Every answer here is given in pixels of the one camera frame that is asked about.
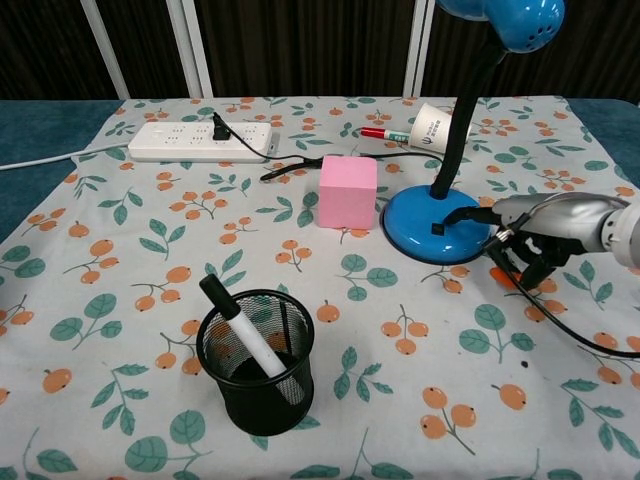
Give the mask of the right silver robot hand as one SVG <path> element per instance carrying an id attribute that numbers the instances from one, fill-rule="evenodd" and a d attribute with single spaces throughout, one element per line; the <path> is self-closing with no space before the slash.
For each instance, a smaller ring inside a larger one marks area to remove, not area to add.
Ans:
<path id="1" fill-rule="evenodd" d="M 518 277 L 531 290 L 572 255 L 610 252 L 628 268 L 639 267 L 639 205 L 619 197 L 586 192 L 514 195 L 491 207 L 460 207 L 445 226 L 473 220 L 496 225 L 485 244 L 503 270 L 515 272 L 504 251 L 527 264 Z"/>

